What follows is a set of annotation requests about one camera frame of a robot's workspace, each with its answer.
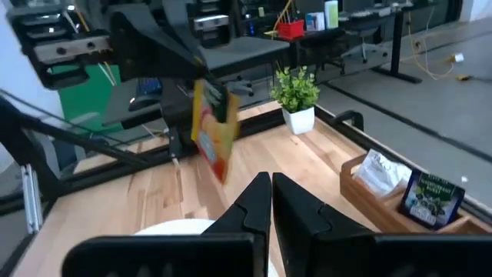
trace white bottle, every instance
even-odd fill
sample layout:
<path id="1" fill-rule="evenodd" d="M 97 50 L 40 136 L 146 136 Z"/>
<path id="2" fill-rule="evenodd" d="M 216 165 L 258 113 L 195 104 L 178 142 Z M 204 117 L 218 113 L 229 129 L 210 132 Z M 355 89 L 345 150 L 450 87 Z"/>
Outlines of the white bottle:
<path id="1" fill-rule="evenodd" d="M 338 27 L 338 1 L 330 0 L 324 3 L 324 19 L 326 28 Z"/>

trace white plastic bag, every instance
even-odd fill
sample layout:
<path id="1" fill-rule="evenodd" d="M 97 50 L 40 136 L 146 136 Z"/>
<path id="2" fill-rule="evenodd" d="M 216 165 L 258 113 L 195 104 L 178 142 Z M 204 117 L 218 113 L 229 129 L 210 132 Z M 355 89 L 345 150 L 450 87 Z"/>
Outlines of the white plastic bag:
<path id="1" fill-rule="evenodd" d="M 371 149 L 354 174 L 377 196 L 384 196 L 398 185 L 407 185 L 412 171 L 405 165 L 392 162 L 381 153 Z"/>

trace white flower pot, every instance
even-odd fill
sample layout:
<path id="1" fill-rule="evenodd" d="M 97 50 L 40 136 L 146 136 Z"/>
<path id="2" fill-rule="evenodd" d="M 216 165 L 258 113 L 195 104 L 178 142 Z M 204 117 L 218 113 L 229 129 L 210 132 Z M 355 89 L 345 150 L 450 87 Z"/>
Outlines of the white flower pot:
<path id="1" fill-rule="evenodd" d="M 314 127 L 314 107 L 304 111 L 289 113 L 285 108 L 282 109 L 284 120 L 294 135 L 309 132 Z"/>

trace white plate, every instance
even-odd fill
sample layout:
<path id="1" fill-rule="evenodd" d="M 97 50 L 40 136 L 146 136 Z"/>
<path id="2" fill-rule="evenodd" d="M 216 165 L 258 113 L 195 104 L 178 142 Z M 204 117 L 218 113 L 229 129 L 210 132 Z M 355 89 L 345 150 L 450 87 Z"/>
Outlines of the white plate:
<path id="1" fill-rule="evenodd" d="M 177 219 L 150 226 L 136 232 L 135 235 L 200 235 L 213 223 L 214 220 L 210 219 Z M 268 259 L 268 277 L 278 277 L 277 270 L 270 259 Z"/>

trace yellow package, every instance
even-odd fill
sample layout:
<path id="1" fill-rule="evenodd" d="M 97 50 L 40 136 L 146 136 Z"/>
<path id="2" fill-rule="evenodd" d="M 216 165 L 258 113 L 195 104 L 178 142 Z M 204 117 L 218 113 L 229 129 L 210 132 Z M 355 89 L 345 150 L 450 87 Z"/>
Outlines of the yellow package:
<path id="1" fill-rule="evenodd" d="M 225 86 L 212 85 L 204 79 L 195 81 L 191 139 L 222 184 L 227 179 L 237 135 L 238 109 L 239 97 Z"/>

